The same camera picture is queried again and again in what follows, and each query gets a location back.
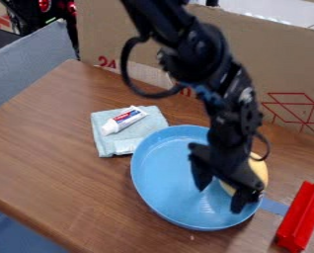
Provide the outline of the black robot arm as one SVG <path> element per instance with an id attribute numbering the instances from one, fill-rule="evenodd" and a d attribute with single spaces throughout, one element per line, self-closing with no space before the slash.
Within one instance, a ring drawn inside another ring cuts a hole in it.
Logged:
<path id="1" fill-rule="evenodd" d="M 234 189 L 232 212 L 260 200 L 265 182 L 252 169 L 254 139 L 261 137 L 262 112 L 253 79 L 236 60 L 216 26 L 185 9 L 189 0 L 121 0 L 139 34 L 127 40 L 121 55 L 123 81 L 151 99 L 166 98 L 185 88 L 196 91 L 210 117 L 206 145 L 190 143 L 191 173 L 198 190 L 214 179 Z M 147 93 L 131 81 L 127 63 L 134 46 L 155 40 L 162 69 L 178 81 L 171 89 Z"/>

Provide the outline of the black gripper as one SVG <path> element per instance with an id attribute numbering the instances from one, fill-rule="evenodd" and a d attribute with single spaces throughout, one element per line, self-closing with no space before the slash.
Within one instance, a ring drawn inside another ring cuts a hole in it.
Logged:
<path id="1" fill-rule="evenodd" d="M 225 148 L 217 143 L 205 145 L 191 142 L 189 144 L 196 187 L 202 192 L 214 177 L 232 185 L 237 189 L 232 199 L 233 213 L 241 213 L 248 204 L 257 203 L 265 189 L 264 182 L 249 164 L 254 138 L 266 142 L 266 137 L 257 131 L 254 136 L 237 147 Z"/>

